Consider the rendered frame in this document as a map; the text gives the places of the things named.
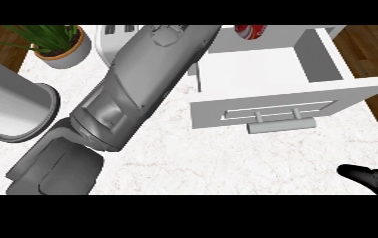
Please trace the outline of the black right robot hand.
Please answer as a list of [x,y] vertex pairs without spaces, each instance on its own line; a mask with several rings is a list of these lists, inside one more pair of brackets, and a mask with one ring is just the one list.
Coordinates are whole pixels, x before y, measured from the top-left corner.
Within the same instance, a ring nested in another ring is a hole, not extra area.
[[337,173],[363,185],[378,195],[378,169],[342,164],[337,168]]

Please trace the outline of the white open drawer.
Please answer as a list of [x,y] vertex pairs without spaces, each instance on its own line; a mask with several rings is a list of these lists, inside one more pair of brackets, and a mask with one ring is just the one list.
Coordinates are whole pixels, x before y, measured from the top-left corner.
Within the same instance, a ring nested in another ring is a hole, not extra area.
[[[366,79],[353,76],[332,42],[342,29],[341,25],[270,25],[258,39],[245,40],[232,26],[223,26],[189,71],[198,78],[198,93]],[[317,118],[277,121],[273,129],[269,124],[242,125],[255,134],[313,128]]]

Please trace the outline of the red can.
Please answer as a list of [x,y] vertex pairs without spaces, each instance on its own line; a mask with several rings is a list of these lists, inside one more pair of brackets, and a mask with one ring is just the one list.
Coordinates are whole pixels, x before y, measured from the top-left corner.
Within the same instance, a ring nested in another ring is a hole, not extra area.
[[245,40],[258,39],[264,33],[266,25],[236,25],[235,32]]

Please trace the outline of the white appliance with slots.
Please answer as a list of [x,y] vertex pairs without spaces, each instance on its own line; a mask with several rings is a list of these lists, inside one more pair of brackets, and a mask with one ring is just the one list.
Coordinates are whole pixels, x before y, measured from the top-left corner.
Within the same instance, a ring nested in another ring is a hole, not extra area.
[[142,25],[99,25],[96,27],[96,51],[106,66],[111,66],[119,49],[140,29]]

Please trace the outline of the grey metal cylindrical container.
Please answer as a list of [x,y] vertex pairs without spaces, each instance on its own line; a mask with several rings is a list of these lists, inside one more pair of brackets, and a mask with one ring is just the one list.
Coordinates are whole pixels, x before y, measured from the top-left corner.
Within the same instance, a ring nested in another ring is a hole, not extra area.
[[49,127],[60,107],[56,89],[0,64],[0,141],[21,143]]

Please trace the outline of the potted green plant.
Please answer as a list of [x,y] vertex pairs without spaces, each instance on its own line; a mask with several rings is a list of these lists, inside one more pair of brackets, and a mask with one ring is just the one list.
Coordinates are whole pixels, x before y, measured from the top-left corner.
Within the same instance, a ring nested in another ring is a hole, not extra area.
[[87,58],[91,40],[80,25],[3,25],[26,42],[0,45],[34,52],[37,58],[55,69],[69,69]]

